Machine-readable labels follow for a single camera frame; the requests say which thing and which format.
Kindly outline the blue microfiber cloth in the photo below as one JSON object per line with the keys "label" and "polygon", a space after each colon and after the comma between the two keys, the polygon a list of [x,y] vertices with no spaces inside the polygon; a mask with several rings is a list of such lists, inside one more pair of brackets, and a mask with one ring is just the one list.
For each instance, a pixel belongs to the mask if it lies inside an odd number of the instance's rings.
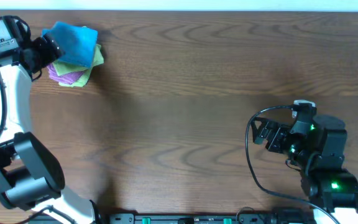
{"label": "blue microfiber cloth", "polygon": [[72,62],[79,58],[93,55],[98,32],[87,27],[77,27],[64,22],[56,22],[51,29],[44,29],[42,35],[50,34],[64,55],[58,60]]}

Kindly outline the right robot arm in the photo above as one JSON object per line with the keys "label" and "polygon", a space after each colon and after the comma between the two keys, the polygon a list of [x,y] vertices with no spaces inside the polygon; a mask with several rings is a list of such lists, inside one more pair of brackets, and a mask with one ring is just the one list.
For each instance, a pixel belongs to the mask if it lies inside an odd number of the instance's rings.
{"label": "right robot arm", "polygon": [[269,195],[307,204],[313,217],[281,210],[271,223],[358,223],[358,181],[343,168],[347,131],[336,117],[318,115],[312,101],[296,100],[286,107],[294,122],[279,123],[256,112],[247,123],[245,142],[287,156],[286,165],[301,176],[305,199],[262,187]]}

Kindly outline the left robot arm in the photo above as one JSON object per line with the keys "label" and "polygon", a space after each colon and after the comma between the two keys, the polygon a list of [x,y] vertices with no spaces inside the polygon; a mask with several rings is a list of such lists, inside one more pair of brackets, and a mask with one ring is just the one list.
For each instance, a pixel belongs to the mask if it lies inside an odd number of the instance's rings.
{"label": "left robot arm", "polygon": [[20,17],[0,17],[0,203],[32,211],[31,220],[102,223],[96,204],[65,185],[59,161],[32,132],[32,83],[63,54],[53,35],[32,39]]}

